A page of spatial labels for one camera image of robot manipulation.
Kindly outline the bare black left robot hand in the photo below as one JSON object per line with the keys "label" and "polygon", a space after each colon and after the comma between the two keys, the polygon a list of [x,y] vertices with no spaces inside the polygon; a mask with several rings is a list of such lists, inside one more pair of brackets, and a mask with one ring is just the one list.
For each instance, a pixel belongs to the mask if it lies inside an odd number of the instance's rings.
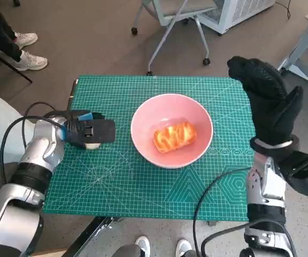
{"label": "bare black left robot hand", "polygon": [[88,110],[68,110],[63,112],[63,116],[69,119],[77,119],[79,121],[105,119],[105,116],[99,112],[91,112]]}

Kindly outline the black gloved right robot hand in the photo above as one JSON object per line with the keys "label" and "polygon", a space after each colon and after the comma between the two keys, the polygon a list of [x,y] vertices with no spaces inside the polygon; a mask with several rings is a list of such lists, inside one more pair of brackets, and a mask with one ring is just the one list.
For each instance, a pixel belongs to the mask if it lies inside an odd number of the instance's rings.
{"label": "black gloved right robot hand", "polygon": [[302,108],[302,87],[288,93],[278,70],[259,59],[234,56],[227,66],[229,77],[242,83],[250,100],[256,137],[270,146],[289,141]]}

